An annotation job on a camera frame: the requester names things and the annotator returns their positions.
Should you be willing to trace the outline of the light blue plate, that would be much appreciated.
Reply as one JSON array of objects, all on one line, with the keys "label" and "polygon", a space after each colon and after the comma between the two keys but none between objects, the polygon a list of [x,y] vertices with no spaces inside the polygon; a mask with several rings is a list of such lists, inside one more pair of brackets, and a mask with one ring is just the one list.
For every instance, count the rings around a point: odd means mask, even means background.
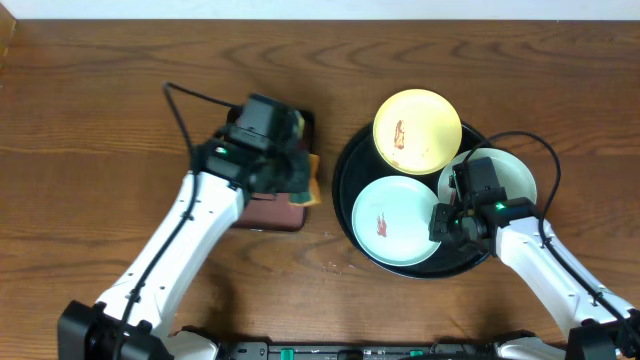
[{"label": "light blue plate", "polygon": [[[455,190],[449,186],[452,167],[461,163],[469,151],[457,155],[441,172],[438,179],[437,196],[441,203],[452,204]],[[516,156],[495,148],[479,148],[469,160],[489,157],[494,165],[499,184],[505,188],[509,200],[526,197],[537,202],[537,187],[529,168]]]},{"label": "light blue plate", "polygon": [[351,223],[364,252],[391,266],[408,267],[429,259],[440,247],[430,239],[429,222],[436,194],[406,176],[387,176],[357,196]]}]

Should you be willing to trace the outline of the green yellow sponge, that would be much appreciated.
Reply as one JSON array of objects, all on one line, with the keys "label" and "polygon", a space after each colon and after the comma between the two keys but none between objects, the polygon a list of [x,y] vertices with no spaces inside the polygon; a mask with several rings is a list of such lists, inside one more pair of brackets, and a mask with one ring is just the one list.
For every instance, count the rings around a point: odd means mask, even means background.
[{"label": "green yellow sponge", "polygon": [[308,153],[307,161],[309,174],[307,176],[307,187],[304,191],[290,193],[288,203],[294,207],[310,207],[321,203],[321,192],[318,181],[318,170],[320,157],[312,153],[315,119],[310,111],[299,110],[299,117],[303,120],[301,126],[302,135],[298,147]]}]

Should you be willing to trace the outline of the light blue plate front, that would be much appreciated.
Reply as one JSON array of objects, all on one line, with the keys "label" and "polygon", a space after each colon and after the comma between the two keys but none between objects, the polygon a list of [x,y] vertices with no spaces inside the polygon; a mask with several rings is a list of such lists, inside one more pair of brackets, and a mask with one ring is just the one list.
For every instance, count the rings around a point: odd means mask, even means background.
[{"label": "light blue plate front", "polygon": [[429,222],[436,194],[406,176],[387,176],[357,196],[351,223],[364,252],[391,266],[408,267],[429,259],[440,247],[430,239]]}]

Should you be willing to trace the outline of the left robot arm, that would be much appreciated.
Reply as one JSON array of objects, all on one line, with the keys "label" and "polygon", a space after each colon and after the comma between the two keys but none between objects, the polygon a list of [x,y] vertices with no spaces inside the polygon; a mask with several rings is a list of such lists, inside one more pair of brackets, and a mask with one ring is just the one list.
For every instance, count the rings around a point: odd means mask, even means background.
[{"label": "left robot arm", "polygon": [[256,194],[305,200],[312,186],[303,111],[252,94],[236,120],[200,145],[168,214],[125,273],[92,306],[72,301],[57,323],[61,359],[214,359],[218,345],[170,332],[179,304],[222,235]]}]

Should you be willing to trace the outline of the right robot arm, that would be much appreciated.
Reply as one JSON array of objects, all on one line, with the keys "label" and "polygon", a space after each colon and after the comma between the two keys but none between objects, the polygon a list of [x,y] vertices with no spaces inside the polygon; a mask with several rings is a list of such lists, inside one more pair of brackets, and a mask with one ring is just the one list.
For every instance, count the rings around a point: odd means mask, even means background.
[{"label": "right robot arm", "polygon": [[638,358],[638,309],[568,251],[530,199],[507,197],[491,158],[454,165],[449,184],[457,199],[435,205],[431,240],[487,252],[518,274],[566,337],[566,358]]}]

